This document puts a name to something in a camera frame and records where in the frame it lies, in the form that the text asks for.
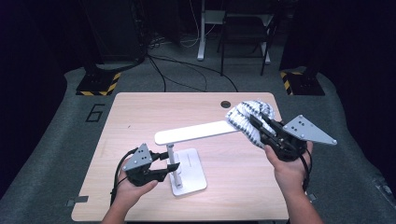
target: forearm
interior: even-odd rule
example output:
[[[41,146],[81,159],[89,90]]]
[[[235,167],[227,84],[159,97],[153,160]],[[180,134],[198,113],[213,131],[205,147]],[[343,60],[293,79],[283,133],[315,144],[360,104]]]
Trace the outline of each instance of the forearm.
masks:
[[[284,194],[290,223],[323,223],[318,212],[303,191],[294,194]]]
[[[124,207],[113,203],[103,218],[102,224],[123,224],[127,213],[128,210]]]

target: human hand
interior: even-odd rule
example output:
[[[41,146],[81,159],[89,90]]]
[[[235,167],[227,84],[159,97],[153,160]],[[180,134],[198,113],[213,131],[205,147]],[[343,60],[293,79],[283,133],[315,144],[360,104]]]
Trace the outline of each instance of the human hand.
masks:
[[[306,142],[307,150],[312,154],[313,143]],[[270,146],[264,146],[268,161],[274,166],[276,182],[285,196],[290,194],[304,193],[303,181],[305,178],[305,168],[301,159],[295,161],[281,161]],[[311,160],[307,152],[304,159],[309,166]]]
[[[123,167],[128,160],[129,159],[125,160],[121,167]],[[127,178],[125,179],[125,177],[125,171],[120,169],[119,185],[117,187],[117,196],[114,200],[114,204],[126,210],[132,208],[139,201],[141,196],[154,189],[158,184],[157,180],[153,180],[144,186],[137,187],[128,181]]]
[[[123,167],[127,161],[128,160],[125,160],[121,167]],[[102,220],[102,224],[124,223],[129,209],[139,201],[142,195],[154,189],[158,184],[157,180],[153,180],[142,187],[137,187],[128,181],[126,173],[122,169],[120,170],[118,181],[116,199],[113,204],[111,204],[110,209],[108,209]]]

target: chair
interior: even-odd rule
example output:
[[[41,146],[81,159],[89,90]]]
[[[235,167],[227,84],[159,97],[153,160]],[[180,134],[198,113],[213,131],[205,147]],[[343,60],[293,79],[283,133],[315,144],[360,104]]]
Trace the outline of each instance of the chair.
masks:
[[[267,24],[264,24],[259,15],[269,15],[271,19]],[[262,76],[265,58],[273,42],[279,15],[280,4],[278,0],[231,0],[229,2],[225,9],[218,45],[218,52],[221,48],[221,76],[223,76],[226,45],[256,45],[254,52],[259,45],[266,43],[262,60]]]

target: white stand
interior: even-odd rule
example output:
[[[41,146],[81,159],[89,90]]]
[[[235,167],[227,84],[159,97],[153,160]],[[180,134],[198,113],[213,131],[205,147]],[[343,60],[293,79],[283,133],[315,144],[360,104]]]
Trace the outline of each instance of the white stand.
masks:
[[[235,132],[239,131],[227,121],[222,120],[155,134],[155,143],[159,146],[166,145],[169,155],[168,163],[180,162],[178,169],[170,175],[175,196],[206,189],[207,184],[198,151],[195,148],[189,148],[174,153],[174,143]]]
[[[175,174],[170,175],[172,191],[175,196],[206,189],[207,183],[204,170],[195,148],[180,150],[175,153],[175,162],[180,162]]]

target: white base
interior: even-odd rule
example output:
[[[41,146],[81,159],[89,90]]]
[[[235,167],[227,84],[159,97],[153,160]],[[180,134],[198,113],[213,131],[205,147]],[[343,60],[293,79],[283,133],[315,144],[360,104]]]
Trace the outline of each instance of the white base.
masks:
[[[175,162],[180,162],[177,173],[180,176],[183,187],[178,189],[175,184],[175,177],[170,175],[172,191],[175,196],[181,196],[201,189],[206,189],[206,179],[204,170],[199,160],[198,152],[195,148],[178,150],[175,152]]]

